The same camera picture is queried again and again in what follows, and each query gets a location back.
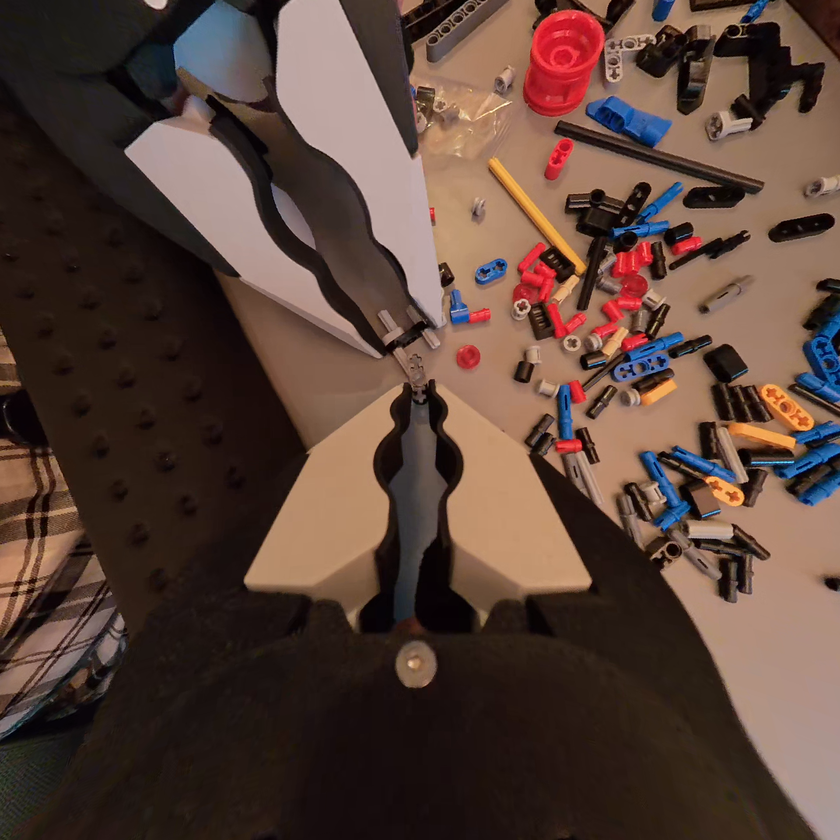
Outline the grey long beam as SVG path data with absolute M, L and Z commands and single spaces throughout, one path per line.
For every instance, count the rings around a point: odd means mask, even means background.
M 508 1 L 466 1 L 432 30 L 425 41 L 426 60 L 435 64 L 471 36 Z

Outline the clear plastic bag with parts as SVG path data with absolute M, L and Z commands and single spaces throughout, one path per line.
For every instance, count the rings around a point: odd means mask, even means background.
M 412 77 L 411 88 L 419 151 L 425 161 L 435 156 L 486 159 L 512 125 L 512 102 L 488 87 L 422 72 Z

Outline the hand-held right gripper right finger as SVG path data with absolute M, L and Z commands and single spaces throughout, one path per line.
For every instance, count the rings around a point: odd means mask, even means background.
M 547 464 L 457 397 L 427 387 L 444 482 L 423 555 L 423 626 L 470 633 L 500 602 L 587 592 L 592 577 L 546 489 Z

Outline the dark grey long pin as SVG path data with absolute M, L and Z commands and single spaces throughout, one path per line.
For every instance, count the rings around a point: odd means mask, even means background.
M 714 294 L 702 301 L 698 305 L 698 312 L 703 315 L 708 315 L 732 305 L 735 300 L 749 291 L 755 280 L 755 276 L 742 276 L 729 282 L 725 287 L 717 290 Z

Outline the yellow axle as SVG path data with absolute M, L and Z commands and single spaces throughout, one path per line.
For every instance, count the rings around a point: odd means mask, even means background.
M 577 255 L 572 246 L 565 240 L 556 227 L 552 225 L 548 217 L 539 209 L 531 197 L 526 194 L 507 168 L 495 156 L 489 158 L 487 168 L 513 202 L 519 206 L 533 226 L 540 231 L 547 243 L 558 249 L 570 261 L 574 268 L 574 273 L 577 276 L 583 275 L 586 270 L 586 264 L 583 259 Z

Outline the grey pin assembly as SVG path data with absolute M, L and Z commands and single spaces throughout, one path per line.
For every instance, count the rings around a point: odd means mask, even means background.
M 385 328 L 385 336 L 382 340 L 386 350 L 395 354 L 396 350 L 405 350 L 419 340 L 423 340 L 430 350 L 438 350 L 440 339 L 433 330 L 432 324 L 412 306 L 406 309 L 406 313 L 412 321 L 412 326 L 408 330 L 399 327 L 387 310 L 377 313 L 378 319 Z

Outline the grey axle connector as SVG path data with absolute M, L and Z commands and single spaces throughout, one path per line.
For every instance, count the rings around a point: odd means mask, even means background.
M 405 348 L 396 348 L 392 352 L 392 357 L 402 368 L 406 381 L 412 389 L 413 403 L 425 405 L 428 384 L 422 356 L 416 352 L 409 353 Z

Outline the black oval beam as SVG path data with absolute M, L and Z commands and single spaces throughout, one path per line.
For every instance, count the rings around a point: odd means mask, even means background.
M 740 204 L 747 193 L 735 185 L 702 185 L 693 187 L 683 196 L 688 209 L 729 209 Z
M 830 213 L 785 219 L 772 226 L 768 232 L 768 238 L 775 244 L 813 238 L 827 233 L 835 226 L 835 223 L 835 216 Z

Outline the long black axle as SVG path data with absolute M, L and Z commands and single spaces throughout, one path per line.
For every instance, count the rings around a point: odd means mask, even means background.
M 615 135 L 593 131 L 563 120 L 556 123 L 553 132 L 561 138 L 583 143 L 593 149 L 615 154 L 628 160 L 646 163 L 676 174 L 686 175 L 716 186 L 738 187 L 750 195 L 760 194 L 765 187 L 764 181 L 756 178 L 694 161 L 677 154 L 649 149 L 638 143 L 621 140 Z

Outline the blue curved panel piece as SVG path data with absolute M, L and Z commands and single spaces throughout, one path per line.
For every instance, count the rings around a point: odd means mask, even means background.
M 585 114 L 610 131 L 654 149 L 671 129 L 673 122 L 635 108 L 617 96 L 591 101 Z

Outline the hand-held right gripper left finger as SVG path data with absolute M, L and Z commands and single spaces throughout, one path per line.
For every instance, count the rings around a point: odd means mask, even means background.
M 396 386 L 309 450 L 245 574 L 249 591 L 337 602 L 354 629 L 392 629 L 401 551 L 391 484 L 412 406 L 412 387 Z

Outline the black round disc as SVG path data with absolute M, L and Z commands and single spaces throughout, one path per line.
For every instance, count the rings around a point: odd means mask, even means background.
M 47 448 L 49 441 L 28 392 L 2 395 L 1 438 L 21 448 Z

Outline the pile of large black beams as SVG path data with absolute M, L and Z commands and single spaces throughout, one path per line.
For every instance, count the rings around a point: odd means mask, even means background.
M 408 44 L 425 42 L 432 30 L 462 3 L 421 2 L 404 14 L 402 25 Z M 625 64 L 630 61 L 652 79 L 666 77 L 676 67 L 676 108 L 685 116 L 703 104 L 715 58 L 747 60 L 749 90 L 735 98 L 727 110 L 710 116 L 706 131 L 712 141 L 732 133 L 755 131 L 796 85 L 801 85 L 798 111 L 808 113 L 823 89 L 824 63 L 795 64 L 789 46 L 782 44 L 778 23 L 761 19 L 771 2 L 753 2 L 737 23 L 728 25 L 719 35 L 698 22 L 686 29 L 676 28 L 668 23 L 676 2 L 650 2 L 650 23 L 660 25 L 658 30 L 624 37 L 616 37 L 616 27 L 636 2 L 607 2 L 600 13 L 591 8 L 592 2 L 532 3 L 537 14 L 533 34 L 547 16 L 564 10 L 576 9 L 598 20 L 605 34 L 599 59 L 605 89 L 616 89 L 623 79 Z

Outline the red wheel hub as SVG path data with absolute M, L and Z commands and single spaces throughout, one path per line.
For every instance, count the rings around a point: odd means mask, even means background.
M 562 117 L 580 107 L 601 58 L 605 34 L 580 10 L 547 16 L 536 28 L 523 82 L 528 107 L 543 117 Z

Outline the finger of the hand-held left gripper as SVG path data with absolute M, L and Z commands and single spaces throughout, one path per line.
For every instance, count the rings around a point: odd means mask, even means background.
M 272 65 L 255 19 L 199 19 L 174 45 L 185 84 L 178 113 L 125 149 L 129 160 L 223 257 L 234 275 L 334 338 L 380 359 L 382 339 L 343 291 L 291 197 L 273 183 L 267 147 L 228 108 L 256 104 Z
M 434 329 L 445 324 L 397 2 L 290 1 L 276 22 L 276 100 L 349 180 L 365 234 Z

